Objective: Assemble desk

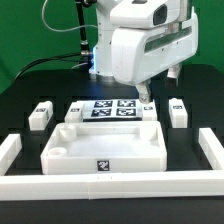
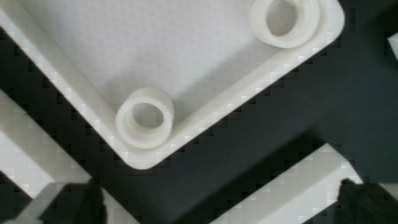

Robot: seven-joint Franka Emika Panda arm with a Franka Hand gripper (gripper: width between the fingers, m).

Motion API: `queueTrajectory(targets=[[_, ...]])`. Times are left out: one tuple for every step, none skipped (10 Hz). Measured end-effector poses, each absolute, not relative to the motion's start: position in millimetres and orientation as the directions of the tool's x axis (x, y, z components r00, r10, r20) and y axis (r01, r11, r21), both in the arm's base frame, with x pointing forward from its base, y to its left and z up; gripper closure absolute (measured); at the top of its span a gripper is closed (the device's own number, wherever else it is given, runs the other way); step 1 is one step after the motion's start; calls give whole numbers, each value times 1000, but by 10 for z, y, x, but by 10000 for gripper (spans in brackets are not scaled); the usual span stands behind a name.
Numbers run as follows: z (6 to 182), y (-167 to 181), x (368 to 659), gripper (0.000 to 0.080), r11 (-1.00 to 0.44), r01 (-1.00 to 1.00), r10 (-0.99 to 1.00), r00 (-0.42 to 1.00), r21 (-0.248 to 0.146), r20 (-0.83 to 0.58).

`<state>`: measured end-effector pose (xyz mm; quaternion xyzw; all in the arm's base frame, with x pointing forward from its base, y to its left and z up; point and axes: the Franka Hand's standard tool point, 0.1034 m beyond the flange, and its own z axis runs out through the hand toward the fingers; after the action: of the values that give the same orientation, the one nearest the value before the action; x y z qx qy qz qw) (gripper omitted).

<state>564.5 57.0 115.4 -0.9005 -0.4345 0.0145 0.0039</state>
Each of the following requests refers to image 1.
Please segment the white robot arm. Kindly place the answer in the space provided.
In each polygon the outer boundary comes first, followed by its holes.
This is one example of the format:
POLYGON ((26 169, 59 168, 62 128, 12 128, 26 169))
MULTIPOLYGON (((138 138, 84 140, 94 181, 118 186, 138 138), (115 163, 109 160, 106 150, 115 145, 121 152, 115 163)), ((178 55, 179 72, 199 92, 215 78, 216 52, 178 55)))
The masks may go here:
POLYGON ((98 42, 90 72, 134 86, 151 101, 151 78, 166 71, 178 80, 181 63, 198 48, 198 17, 191 0, 95 0, 98 42))

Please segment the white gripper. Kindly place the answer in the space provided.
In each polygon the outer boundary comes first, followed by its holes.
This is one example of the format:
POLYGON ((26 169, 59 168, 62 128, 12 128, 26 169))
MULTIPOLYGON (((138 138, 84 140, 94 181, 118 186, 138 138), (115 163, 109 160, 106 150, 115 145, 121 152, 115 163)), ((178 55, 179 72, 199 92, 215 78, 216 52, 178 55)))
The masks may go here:
POLYGON ((151 30, 118 28, 112 35, 112 74, 120 83, 137 85, 141 103, 151 102, 146 80, 168 69, 165 84, 168 88, 177 87, 181 62, 197 51, 196 14, 182 23, 179 32, 166 35, 164 31, 164 27, 151 30))

